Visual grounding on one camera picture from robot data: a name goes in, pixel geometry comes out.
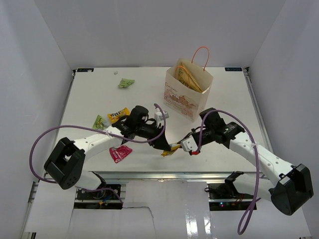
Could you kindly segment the yellow snack bar wrapper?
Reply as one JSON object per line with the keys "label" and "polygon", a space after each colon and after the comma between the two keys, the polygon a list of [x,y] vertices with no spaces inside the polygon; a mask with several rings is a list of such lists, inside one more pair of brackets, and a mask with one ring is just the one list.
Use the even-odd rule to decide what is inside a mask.
{"label": "yellow snack bar wrapper", "polygon": [[172,143],[169,146],[170,146],[170,150],[168,150],[168,151],[164,150],[162,152],[161,156],[163,156],[163,157],[170,156],[170,155],[174,154],[178,149],[181,148],[180,142]]}

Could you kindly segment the red candy packet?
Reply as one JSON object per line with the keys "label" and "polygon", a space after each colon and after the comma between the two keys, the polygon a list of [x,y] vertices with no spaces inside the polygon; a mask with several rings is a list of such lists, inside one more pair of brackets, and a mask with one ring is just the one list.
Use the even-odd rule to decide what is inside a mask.
{"label": "red candy packet", "polygon": [[121,162],[124,158],[126,158],[129,154],[131,154],[133,150],[126,145],[121,145],[118,148],[112,147],[109,149],[110,156],[112,157],[115,163]]}

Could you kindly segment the yellow M&M's packet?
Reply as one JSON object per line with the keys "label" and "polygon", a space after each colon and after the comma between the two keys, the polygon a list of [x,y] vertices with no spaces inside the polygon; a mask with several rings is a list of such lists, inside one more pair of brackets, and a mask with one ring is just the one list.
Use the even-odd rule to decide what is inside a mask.
{"label": "yellow M&M's packet", "polygon": [[129,109],[128,108],[124,108],[124,109],[119,110],[119,111],[117,111],[115,113],[108,114],[108,118],[109,118],[110,123],[115,123],[121,117],[129,116],[129,115],[130,115]]}

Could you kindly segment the yellow chips bag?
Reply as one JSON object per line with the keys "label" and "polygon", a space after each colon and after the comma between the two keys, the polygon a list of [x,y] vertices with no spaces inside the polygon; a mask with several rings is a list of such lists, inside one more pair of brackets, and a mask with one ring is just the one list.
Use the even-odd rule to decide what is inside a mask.
{"label": "yellow chips bag", "polygon": [[199,93],[203,92],[198,82],[195,80],[193,75],[187,70],[183,63],[180,63],[176,66],[174,77],[189,89],[192,89]]}

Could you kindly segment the green triangular snack packet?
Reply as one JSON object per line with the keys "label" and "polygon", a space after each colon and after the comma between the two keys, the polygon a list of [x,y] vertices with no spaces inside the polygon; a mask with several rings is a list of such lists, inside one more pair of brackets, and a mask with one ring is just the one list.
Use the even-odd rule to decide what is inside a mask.
{"label": "green triangular snack packet", "polygon": [[97,115],[92,129],[105,130],[108,127],[107,121],[100,115]]}

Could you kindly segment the light green snack packet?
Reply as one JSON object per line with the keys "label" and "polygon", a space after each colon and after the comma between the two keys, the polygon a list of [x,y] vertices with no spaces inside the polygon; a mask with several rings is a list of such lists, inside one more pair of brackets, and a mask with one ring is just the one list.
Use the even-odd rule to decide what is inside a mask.
{"label": "light green snack packet", "polygon": [[120,89],[126,89],[126,88],[128,88],[130,85],[132,85],[134,82],[135,82],[135,80],[122,78],[122,79],[120,80],[120,83],[118,84],[118,88],[120,88]]}

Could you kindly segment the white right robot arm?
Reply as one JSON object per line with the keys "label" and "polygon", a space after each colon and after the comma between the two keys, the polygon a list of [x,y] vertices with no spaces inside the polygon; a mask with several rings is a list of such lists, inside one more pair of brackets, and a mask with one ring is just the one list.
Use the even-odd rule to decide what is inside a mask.
{"label": "white right robot arm", "polygon": [[235,171],[225,179],[226,195],[232,199],[241,194],[257,194],[268,200],[283,214],[291,216],[313,195],[310,170],[284,161],[257,144],[247,129],[236,120],[225,123],[219,111],[210,108],[200,113],[202,124],[181,141],[181,147],[191,155],[200,153],[202,146],[216,142],[239,154],[265,174],[265,179]]}

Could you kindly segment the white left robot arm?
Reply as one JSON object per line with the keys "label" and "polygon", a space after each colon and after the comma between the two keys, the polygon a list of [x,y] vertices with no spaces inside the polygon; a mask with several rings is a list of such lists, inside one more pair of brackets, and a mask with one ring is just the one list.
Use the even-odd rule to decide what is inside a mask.
{"label": "white left robot arm", "polygon": [[49,158],[44,170],[63,190],[72,187],[82,188],[95,199],[105,194],[105,181],[95,172],[84,170],[85,162],[95,155],[117,148],[126,142],[135,142],[135,137],[141,137],[141,143],[148,143],[158,150],[170,150],[165,137],[166,119],[168,112],[156,106],[153,118],[149,111],[142,106],[135,106],[129,115],[121,116],[115,123],[103,131],[70,140],[60,139]]}

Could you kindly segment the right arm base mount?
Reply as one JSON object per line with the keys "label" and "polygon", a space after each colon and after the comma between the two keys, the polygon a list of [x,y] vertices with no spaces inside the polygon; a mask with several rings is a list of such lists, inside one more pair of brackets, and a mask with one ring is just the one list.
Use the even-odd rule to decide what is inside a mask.
{"label": "right arm base mount", "polygon": [[218,211],[245,211],[253,196],[230,192],[224,183],[210,183],[204,189],[209,197],[209,209]]}

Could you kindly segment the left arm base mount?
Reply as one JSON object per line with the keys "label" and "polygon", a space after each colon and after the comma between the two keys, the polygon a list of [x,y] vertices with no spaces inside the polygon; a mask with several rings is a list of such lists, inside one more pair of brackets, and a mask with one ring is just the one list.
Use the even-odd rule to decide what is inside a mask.
{"label": "left arm base mount", "polygon": [[76,193],[74,208],[75,209],[101,209],[101,210],[120,210],[122,203],[115,193],[122,199],[120,184],[107,184],[111,190],[99,192],[87,192],[79,189]]}

